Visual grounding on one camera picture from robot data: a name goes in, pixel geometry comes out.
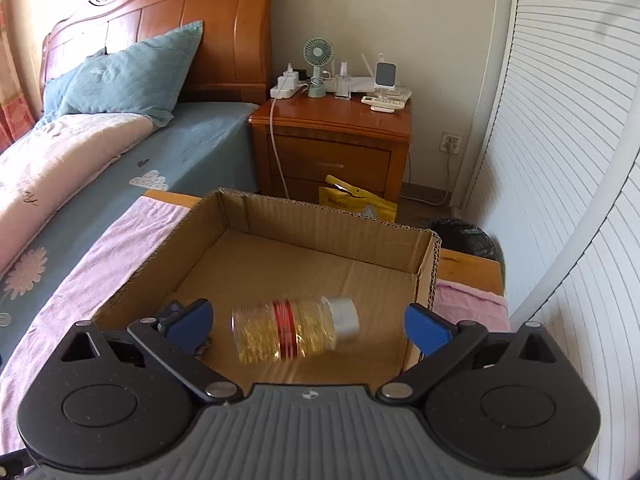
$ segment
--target beige wall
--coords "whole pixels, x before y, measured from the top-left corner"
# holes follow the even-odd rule
[[[8,0],[8,14],[25,93],[40,109],[38,73],[44,36],[83,0]],[[415,184],[444,188],[443,131],[468,136],[476,111],[492,30],[495,0],[274,0],[274,71],[291,61],[304,66],[306,40],[322,36],[337,61],[366,75],[360,60],[379,52],[398,65],[398,78],[414,92]],[[451,179],[462,152],[451,161]]]

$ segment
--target drawer handle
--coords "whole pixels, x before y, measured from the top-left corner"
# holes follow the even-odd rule
[[[344,168],[344,164],[340,164],[339,162],[327,162],[324,160],[315,160],[314,164],[316,166],[326,166],[328,168],[338,168],[340,170]]]

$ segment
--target nightstand top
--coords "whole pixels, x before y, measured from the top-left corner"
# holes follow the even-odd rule
[[[399,142],[411,140],[411,100],[404,110],[393,114],[374,112],[360,102],[362,95],[350,100],[335,99],[332,94],[314,99],[299,91],[291,99],[280,99],[273,110],[273,124],[326,131],[340,131]],[[251,124],[269,124],[271,101],[249,117]]]

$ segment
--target black trash bag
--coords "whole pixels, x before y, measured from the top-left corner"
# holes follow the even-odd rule
[[[423,224],[442,239],[442,247],[459,253],[500,261],[491,238],[481,228],[460,218],[431,218]]]

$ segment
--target white plug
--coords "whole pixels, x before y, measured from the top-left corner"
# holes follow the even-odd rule
[[[287,69],[278,76],[278,88],[281,90],[296,90],[300,84],[298,72],[293,72],[291,63],[287,66]]]

